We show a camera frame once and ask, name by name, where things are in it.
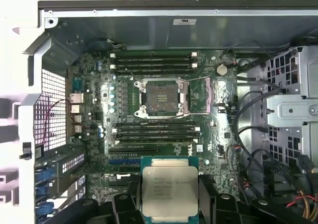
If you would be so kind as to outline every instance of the metal bracket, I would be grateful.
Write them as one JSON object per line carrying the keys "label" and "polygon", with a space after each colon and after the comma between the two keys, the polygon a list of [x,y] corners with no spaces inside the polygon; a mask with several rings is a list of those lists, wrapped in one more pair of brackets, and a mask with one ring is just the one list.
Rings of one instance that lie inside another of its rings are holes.
{"label": "metal bracket", "polygon": [[318,122],[318,99],[303,99],[298,94],[275,95],[267,99],[268,124],[275,127],[299,127]]}

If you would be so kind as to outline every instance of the blue pcie slot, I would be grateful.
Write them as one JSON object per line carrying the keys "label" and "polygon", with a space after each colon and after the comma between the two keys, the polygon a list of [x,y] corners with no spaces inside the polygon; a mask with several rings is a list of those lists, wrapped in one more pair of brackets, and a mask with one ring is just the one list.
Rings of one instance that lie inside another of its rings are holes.
{"label": "blue pcie slot", "polygon": [[109,164],[139,164],[140,158],[110,159]]}

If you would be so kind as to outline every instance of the screw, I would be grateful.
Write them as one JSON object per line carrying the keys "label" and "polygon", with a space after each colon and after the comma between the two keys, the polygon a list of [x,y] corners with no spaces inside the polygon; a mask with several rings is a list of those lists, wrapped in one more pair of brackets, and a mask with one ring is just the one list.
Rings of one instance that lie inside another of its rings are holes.
{"label": "screw", "polygon": [[83,206],[90,206],[93,204],[93,201],[92,200],[86,200],[85,202],[83,202]]}
{"label": "screw", "polygon": [[127,199],[128,197],[127,197],[127,195],[121,195],[120,197],[119,197],[119,200],[125,200],[125,199]]}
{"label": "screw", "polygon": [[318,112],[317,107],[313,106],[313,107],[310,108],[310,113],[311,114],[316,114],[317,112]]}
{"label": "screw", "polygon": [[221,198],[222,198],[222,199],[225,199],[225,200],[228,200],[228,199],[230,199],[231,197],[230,197],[229,195],[227,195],[227,194],[223,194],[223,195],[221,196]]}
{"label": "screw", "polygon": [[263,205],[263,206],[267,206],[267,205],[268,205],[268,202],[265,201],[265,200],[258,200],[258,203],[259,203],[260,205]]}

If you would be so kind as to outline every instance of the pcie slot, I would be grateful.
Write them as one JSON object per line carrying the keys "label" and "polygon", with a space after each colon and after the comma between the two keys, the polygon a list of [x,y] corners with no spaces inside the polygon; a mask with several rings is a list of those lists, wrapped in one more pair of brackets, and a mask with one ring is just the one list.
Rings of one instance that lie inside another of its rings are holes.
{"label": "pcie slot", "polygon": [[114,181],[114,182],[109,182],[109,187],[128,187],[129,182],[125,181]]}
{"label": "pcie slot", "polygon": [[113,153],[156,153],[158,148],[110,148],[109,154]]}
{"label": "pcie slot", "polygon": [[187,75],[190,74],[192,70],[171,70],[171,71],[130,71],[130,70],[122,70],[118,71],[116,70],[115,74],[118,76],[123,75],[131,75],[133,73],[135,76],[142,76],[142,75]]}
{"label": "pcie slot", "polygon": [[121,158],[121,159],[110,159],[108,164],[116,165],[116,164],[140,164],[140,158]]}

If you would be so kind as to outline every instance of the black cable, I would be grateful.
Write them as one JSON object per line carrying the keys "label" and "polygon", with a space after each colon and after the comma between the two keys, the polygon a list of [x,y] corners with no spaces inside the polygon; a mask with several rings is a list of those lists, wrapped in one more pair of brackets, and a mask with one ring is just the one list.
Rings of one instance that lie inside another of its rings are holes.
{"label": "black cable", "polygon": [[273,89],[280,89],[281,87],[280,86],[277,86],[265,79],[262,79],[262,78],[256,78],[256,77],[243,77],[243,76],[238,76],[238,80],[242,80],[242,81],[260,81],[270,87],[272,87]]}
{"label": "black cable", "polygon": [[241,128],[238,133],[241,134],[242,132],[246,131],[246,130],[249,130],[249,129],[256,129],[258,131],[261,131],[263,133],[267,133],[268,132],[268,129],[264,128],[264,127],[261,127],[261,126],[245,126],[243,128]]}
{"label": "black cable", "polygon": [[250,154],[250,152],[247,150],[247,148],[244,146],[242,140],[239,137],[239,130],[238,130],[238,123],[239,123],[239,117],[241,114],[243,114],[246,110],[248,110],[252,105],[254,105],[255,103],[257,103],[258,101],[265,99],[267,97],[270,96],[274,96],[276,94],[279,94],[282,90],[281,89],[276,89],[276,90],[272,90],[269,91],[267,93],[264,93],[256,98],[254,98],[253,100],[251,100],[248,104],[246,104],[234,117],[233,119],[233,133],[234,136],[237,139],[237,142],[239,144],[239,146],[242,147],[243,151],[247,154],[247,156],[253,161],[255,162],[255,164],[257,165],[257,167],[262,170],[263,167],[262,165]]}
{"label": "black cable", "polygon": [[249,205],[249,203],[248,203],[248,199],[247,199],[247,196],[246,196],[246,194],[245,194],[244,190],[242,189],[241,185],[239,184],[239,181],[238,181],[238,189],[239,189],[239,191],[242,193],[242,195],[243,195],[243,197],[244,197],[244,200],[245,200],[246,205]]}
{"label": "black cable", "polygon": [[241,41],[241,42],[238,42],[236,44],[233,44],[231,46],[229,46],[228,48],[226,48],[224,50],[224,53],[227,53],[229,50],[233,49],[234,47],[236,47],[237,45],[241,45],[241,44],[246,44],[246,43],[254,43],[256,44],[258,47],[261,48],[261,50],[270,58],[272,58],[273,56],[260,44],[258,43],[257,41],[255,40],[246,40],[246,41]]}
{"label": "black cable", "polygon": [[240,108],[240,106],[242,105],[244,99],[245,99],[248,95],[253,94],[253,93],[263,94],[263,92],[261,92],[261,91],[249,91],[248,93],[244,94],[244,95],[242,96],[242,98],[240,99],[240,101],[238,102],[238,108]]}
{"label": "black cable", "polygon": [[[258,153],[258,152],[265,152],[267,154],[267,156],[271,159],[272,162],[275,162],[273,156],[270,154],[270,152],[268,152],[267,150],[265,149],[256,149],[252,152],[252,156],[255,157],[255,155]],[[252,160],[250,159],[248,161],[248,164],[247,164],[247,167],[246,167],[246,170],[248,170],[250,168],[250,166],[252,165]]]}
{"label": "black cable", "polygon": [[[286,47],[284,47],[283,49],[281,49],[280,51],[275,53],[275,55],[273,55],[270,59],[272,59],[272,58],[274,58],[274,57],[276,57],[284,52],[287,52],[289,50],[289,48],[290,48],[290,45],[288,44]],[[268,61],[268,58],[261,58],[261,59],[254,60],[250,63],[247,63],[243,66],[238,67],[237,73],[238,74],[244,73],[244,72],[252,69],[253,67],[256,67],[257,65],[260,65],[260,64],[265,63],[267,61]]]}

